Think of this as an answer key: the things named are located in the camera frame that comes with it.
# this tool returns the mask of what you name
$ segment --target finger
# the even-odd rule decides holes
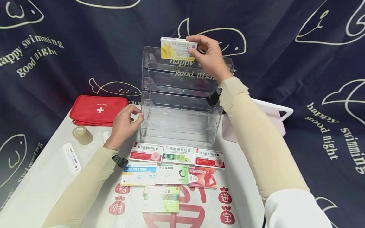
[[[125,106],[124,108],[122,108],[122,109],[119,111],[119,113],[124,112],[124,110],[126,110],[129,106],[130,106],[130,105],[127,105],[127,106]]]
[[[125,112],[127,112],[128,114],[136,115],[138,113],[141,113],[142,111],[134,105],[129,105],[129,107],[125,110]]]
[[[198,45],[196,48],[198,51],[204,51],[207,52],[208,48],[206,46],[203,45]]]
[[[196,49],[192,49],[192,48],[189,48],[188,49],[188,53],[196,58],[196,60],[198,60],[199,63],[201,63],[201,60],[202,60],[202,57],[204,57],[204,55],[202,53],[200,53],[198,50]]]
[[[143,122],[143,116],[145,114],[144,113],[141,113],[139,116],[138,116],[138,119],[136,121],[134,121],[134,124],[137,125],[137,127],[139,127],[139,125],[141,125],[141,123]]]
[[[186,40],[190,42],[197,42],[198,45],[203,45],[203,46],[208,46],[209,43],[216,41],[204,35],[187,36]]]

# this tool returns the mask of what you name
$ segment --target yellow medicine box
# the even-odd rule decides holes
[[[198,43],[186,39],[161,37],[161,58],[194,61],[195,58],[188,53],[188,49],[196,49],[197,46]]]

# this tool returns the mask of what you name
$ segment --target printed text happy swimming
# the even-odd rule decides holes
[[[32,36],[29,35],[29,37],[22,41],[22,45],[16,47],[13,51],[8,53],[7,55],[4,55],[0,57],[0,66],[4,65],[10,65],[13,64],[19,60],[21,60],[23,57],[25,57],[25,54],[31,53],[31,56],[29,56],[29,61],[26,63],[23,67],[16,70],[16,72],[19,74],[20,77],[25,77],[26,74],[35,67],[37,61],[47,55],[58,55],[57,51],[54,49],[51,49],[50,47],[37,47],[34,48],[34,51],[23,51],[24,49],[27,49],[32,46],[33,43],[36,42],[44,42],[49,43],[52,45],[57,46],[60,49],[64,49],[61,41],[57,41],[55,39],[49,38],[48,36]]]

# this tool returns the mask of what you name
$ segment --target tape roll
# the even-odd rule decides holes
[[[82,145],[91,143],[94,139],[92,134],[84,126],[78,126],[72,131],[72,135]]]

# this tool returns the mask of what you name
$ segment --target white sleeve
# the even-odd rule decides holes
[[[314,196],[301,189],[271,194],[265,204],[268,228],[332,228]]]

